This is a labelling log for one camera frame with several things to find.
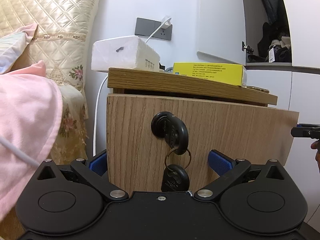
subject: white tissue box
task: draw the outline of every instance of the white tissue box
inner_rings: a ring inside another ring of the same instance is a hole
[[[138,36],[96,41],[92,47],[91,69],[108,71],[110,67],[159,72],[160,56]]]

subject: white wall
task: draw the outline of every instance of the white wall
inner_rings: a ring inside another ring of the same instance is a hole
[[[134,35],[137,17],[161,21],[165,15],[172,17],[172,40],[151,39],[148,44],[161,57],[161,64],[173,66],[177,61],[223,60],[196,53],[197,0],[100,0],[95,18],[89,47],[97,40],[118,36]],[[89,108],[89,120],[86,122],[88,136],[87,154],[92,152],[93,118],[96,95],[99,85],[105,77],[90,69],[91,51],[88,55],[85,92]],[[100,96],[97,126],[97,153],[106,148],[106,97],[110,92],[106,86]]]

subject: lace trim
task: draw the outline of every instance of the lace trim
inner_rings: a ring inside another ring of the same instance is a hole
[[[33,41],[56,41],[56,40],[73,40],[73,41],[85,41],[86,34],[82,33],[46,33],[36,35],[33,37]]]
[[[69,84],[75,87],[80,92],[83,91],[83,81],[78,82],[78,84],[76,85],[72,84],[68,79],[65,78],[65,75],[62,73],[58,65],[54,65],[53,70],[49,75],[47,75],[47,78],[53,80],[59,86]]]

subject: lock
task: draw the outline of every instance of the lock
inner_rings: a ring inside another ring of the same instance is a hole
[[[170,148],[177,155],[182,155],[187,151],[189,136],[186,125],[182,120],[170,112],[160,112],[156,114],[151,122],[152,133],[158,138],[164,138]]]

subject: pink towel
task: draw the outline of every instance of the pink towel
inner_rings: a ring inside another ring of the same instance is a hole
[[[0,136],[38,163],[47,158],[55,142],[61,116],[59,87],[45,78],[42,60],[0,75]],[[0,221],[34,172],[35,168],[0,144]]]

